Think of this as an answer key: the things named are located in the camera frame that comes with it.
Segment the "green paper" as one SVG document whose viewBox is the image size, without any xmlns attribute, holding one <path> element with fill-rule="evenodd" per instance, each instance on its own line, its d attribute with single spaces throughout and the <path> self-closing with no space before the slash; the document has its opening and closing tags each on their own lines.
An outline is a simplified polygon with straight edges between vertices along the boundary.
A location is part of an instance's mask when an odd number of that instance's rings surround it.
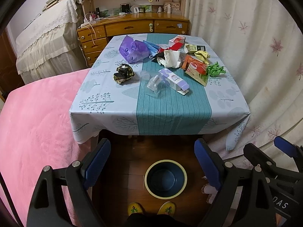
<svg viewBox="0 0 303 227">
<path fill-rule="evenodd" d="M 226 74 L 224 66 L 220 66 L 218 62 L 208 65 L 206 68 L 206 75 L 209 77 L 218 77 L 220 74 Z"/>
</svg>

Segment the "lavender white box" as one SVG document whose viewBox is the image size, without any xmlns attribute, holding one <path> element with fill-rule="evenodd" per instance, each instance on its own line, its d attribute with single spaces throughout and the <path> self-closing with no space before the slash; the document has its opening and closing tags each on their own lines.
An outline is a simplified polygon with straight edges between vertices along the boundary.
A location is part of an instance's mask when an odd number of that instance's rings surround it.
<svg viewBox="0 0 303 227">
<path fill-rule="evenodd" d="M 159 70 L 158 73 L 162 80 L 178 93 L 186 95 L 189 92 L 189 84 L 168 68 L 163 68 Z"/>
</svg>

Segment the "orange red snack bag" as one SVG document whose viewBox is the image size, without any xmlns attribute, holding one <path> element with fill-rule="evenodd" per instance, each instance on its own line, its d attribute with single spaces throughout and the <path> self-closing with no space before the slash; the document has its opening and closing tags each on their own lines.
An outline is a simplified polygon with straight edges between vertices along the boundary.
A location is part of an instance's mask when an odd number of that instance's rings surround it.
<svg viewBox="0 0 303 227">
<path fill-rule="evenodd" d="M 187 75 L 189 75 L 195 81 L 199 82 L 204 87 L 206 87 L 208 83 L 208 75 L 206 73 L 207 67 L 207 64 L 193 58 L 189 54 L 186 54 L 184 62 L 181 66 Z"/>
</svg>

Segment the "black gold wrapper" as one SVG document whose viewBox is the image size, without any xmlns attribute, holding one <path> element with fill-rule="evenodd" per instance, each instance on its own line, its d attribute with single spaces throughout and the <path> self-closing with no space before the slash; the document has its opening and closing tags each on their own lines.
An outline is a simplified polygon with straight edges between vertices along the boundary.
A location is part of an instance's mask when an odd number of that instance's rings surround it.
<svg viewBox="0 0 303 227">
<path fill-rule="evenodd" d="M 117 67 L 116 72 L 113 74 L 113 80 L 117 84 L 122 84 L 135 76 L 133 68 L 128 64 L 121 64 Z"/>
</svg>

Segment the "clear plastic packaging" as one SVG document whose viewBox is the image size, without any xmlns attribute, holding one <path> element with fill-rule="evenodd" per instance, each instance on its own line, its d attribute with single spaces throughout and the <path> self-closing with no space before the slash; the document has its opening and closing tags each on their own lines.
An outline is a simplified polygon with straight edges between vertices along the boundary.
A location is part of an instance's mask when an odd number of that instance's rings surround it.
<svg viewBox="0 0 303 227">
<path fill-rule="evenodd" d="M 143 94 L 153 98 L 161 98 L 165 89 L 165 83 L 158 72 L 145 70 L 140 72 L 140 86 Z"/>
</svg>

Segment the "yellow paper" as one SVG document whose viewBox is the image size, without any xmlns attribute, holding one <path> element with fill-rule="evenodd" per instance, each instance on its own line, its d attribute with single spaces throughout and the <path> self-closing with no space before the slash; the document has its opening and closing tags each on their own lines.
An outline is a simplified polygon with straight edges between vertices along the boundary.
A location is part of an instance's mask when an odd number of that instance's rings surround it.
<svg viewBox="0 0 303 227">
<path fill-rule="evenodd" d="M 209 65 L 209 58 L 211 57 L 208 52 L 203 51 L 203 50 L 199 50 L 196 51 L 194 53 L 194 56 L 199 59 L 200 61 L 202 61 L 203 63 L 205 63 L 206 65 Z"/>
</svg>

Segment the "white tissue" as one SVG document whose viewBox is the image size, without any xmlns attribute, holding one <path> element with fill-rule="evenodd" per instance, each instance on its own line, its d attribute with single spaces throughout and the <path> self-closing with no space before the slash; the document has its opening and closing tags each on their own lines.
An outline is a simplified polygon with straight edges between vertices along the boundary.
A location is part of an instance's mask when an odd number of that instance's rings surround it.
<svg viewBox="0 0 303 227">
<path fill-rule="evenodd" d="M 186 57 L 186 53 L 183 51 L 164 50 L 163 54 L 163 56 L 157 57 L 156 61 L 165 68 L 180 68 Z"/>
</svg>

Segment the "green cream small box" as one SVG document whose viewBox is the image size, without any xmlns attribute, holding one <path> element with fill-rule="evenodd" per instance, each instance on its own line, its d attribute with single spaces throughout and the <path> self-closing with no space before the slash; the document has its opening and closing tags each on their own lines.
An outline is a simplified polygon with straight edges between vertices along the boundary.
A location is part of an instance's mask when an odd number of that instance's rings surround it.
<svg viewBox="0 0 303 227">
<path fill-rule="evenodd" d="M 201 45 L 184 44 L 184 51 L 188 54 L 194 54 L 197 51 L 206 51 L 206 48 Z"/>
</svg>

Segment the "purple plastic bag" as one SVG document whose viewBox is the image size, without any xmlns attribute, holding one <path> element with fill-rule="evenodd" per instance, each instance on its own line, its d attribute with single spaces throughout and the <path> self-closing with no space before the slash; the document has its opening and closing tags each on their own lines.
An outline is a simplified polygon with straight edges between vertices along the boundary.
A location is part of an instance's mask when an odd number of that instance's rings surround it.
<svg viewBox="0 0 303 227">
<path fill-rule="evenodd" d="M 130 64 L 142 61 L 149 56 L 149 50 L 145 43 L 139 40 L 134 40 L 128 35 L 126 35 L 122 40 L 119 52 Z"/>
</svg>

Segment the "red paper sheet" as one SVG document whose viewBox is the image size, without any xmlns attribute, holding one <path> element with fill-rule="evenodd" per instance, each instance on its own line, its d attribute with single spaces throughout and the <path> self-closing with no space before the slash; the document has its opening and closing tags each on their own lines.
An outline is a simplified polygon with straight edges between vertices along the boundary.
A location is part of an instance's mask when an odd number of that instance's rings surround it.
<svg viewBox="0 0 303 227">
<path fill-rule="evenodd" d="M 183 43 L 177 42 L 173 44 L 172 46 L 169 46 L 166 49 L 163 49 L 162 47 L 159 48 L 159 53 L 163 53 L 165 50 L 173 50 L 173 51 L 178 51 L 183 47 Z"/>
</svg>

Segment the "blue face mask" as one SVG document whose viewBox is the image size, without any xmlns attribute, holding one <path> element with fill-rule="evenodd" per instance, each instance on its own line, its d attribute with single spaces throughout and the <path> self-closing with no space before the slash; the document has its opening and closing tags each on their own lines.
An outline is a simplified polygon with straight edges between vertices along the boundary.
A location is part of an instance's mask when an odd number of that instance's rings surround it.
<svg viewBox="0 0 303 227">
<path fill-rule="evenodd" d="M 149 58 L 150 59 L 156 58 L 157 54 L 160 52 L 160 46 L 145 40 L 143 42 L 149 50 Z"/>
</svg>

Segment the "red white carton box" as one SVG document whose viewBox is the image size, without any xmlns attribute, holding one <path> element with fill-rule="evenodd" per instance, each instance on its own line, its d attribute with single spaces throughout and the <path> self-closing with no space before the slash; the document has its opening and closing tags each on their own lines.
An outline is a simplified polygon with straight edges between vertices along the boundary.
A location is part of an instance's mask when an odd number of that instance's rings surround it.
<svg viewBox="0 0 303 227">
<path fill-rule="evenodd" d="M 180 43 L 180 44 L 184 44 L 185 43 L 185 39 L 186 37 L 183 35 L 177 35 L 174 38 L 169 40 L 169 46 L 172 47 L 173 45 Z"/>
</svg>

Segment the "blue trash bin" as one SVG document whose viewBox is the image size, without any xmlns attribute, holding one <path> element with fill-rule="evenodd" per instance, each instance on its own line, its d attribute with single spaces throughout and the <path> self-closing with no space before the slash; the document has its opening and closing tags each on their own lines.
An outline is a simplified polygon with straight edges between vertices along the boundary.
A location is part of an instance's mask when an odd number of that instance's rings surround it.
<svg viewBox="0 0 303 227">
<path fill-rule="evenodd" d="M 185 190 L 187 173 L 184 167 L 176 161 L 159 160 L 147 169 L 144 185 L 155 198 L 173 199 Z"/>
</svg>

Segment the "patterned tablecloth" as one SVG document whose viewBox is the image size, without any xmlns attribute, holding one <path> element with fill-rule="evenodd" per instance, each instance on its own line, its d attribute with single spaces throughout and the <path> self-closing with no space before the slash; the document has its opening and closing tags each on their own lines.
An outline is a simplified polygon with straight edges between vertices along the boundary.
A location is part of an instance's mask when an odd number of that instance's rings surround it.
<svg viewBox="0 0 303 227">
<path fill-rule="evenodd" d="M 131 65 L 135 75 L 118 84 L 113 75 L 124 64 L 115 36 L 89 69 L 70 107 L 74 139 L 82 144 L 103 129 L 120 135 L 196 135 L 231 129 L 232 150 L 250 115 L 231 74 L 226 71 L 203 86 L 182 69 L 173 69 L 188 92 L 171 88 L 160 78 L 162 66 L 150 58 Z"/>
</svg>

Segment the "wooden desk with drawers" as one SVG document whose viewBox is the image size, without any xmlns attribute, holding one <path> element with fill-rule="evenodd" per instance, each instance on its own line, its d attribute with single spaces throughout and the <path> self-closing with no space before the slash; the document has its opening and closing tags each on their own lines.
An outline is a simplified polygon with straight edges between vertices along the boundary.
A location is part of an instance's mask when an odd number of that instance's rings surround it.
<svg viewBox="0 0 303 227">
<path fill-rule="evenodd" d="M 132 13 L 88 22 L 77 30 L 87 66 L 91 67 L 109 41 L 118 35 L 140 33 L 183 34 L 189 32 L 190 20 L 182 15 L 161 13 Z"/>
</svg>

